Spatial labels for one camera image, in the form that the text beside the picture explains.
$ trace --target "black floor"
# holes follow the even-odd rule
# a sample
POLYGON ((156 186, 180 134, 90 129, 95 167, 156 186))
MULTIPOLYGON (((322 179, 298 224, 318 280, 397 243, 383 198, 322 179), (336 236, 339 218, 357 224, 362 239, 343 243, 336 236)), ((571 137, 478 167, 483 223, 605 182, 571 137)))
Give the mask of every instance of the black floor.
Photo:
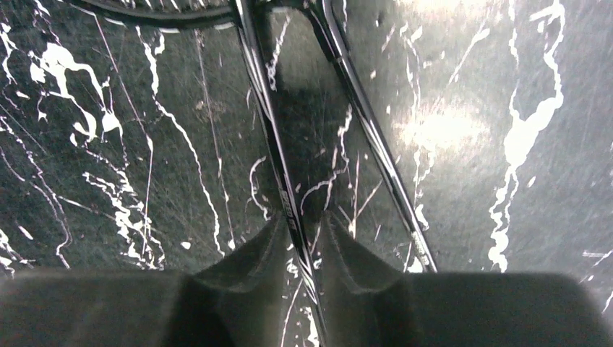
MULTIPOLYGON (((347 2, 352 57, 440 270, 565 273, 613 322, 613 4, 347 2)), ((235 30, 161 33, 52 0, 0 11, 7 275, 196 272, 271 216, 278 198, 235 30)), ((382 259, 420 271, 310 24, 297 12, 269 21, 271 82, 312 235, 327 208, 382 259)), ((287 259, 284 346, 310 346, 289 247, 287 259)))

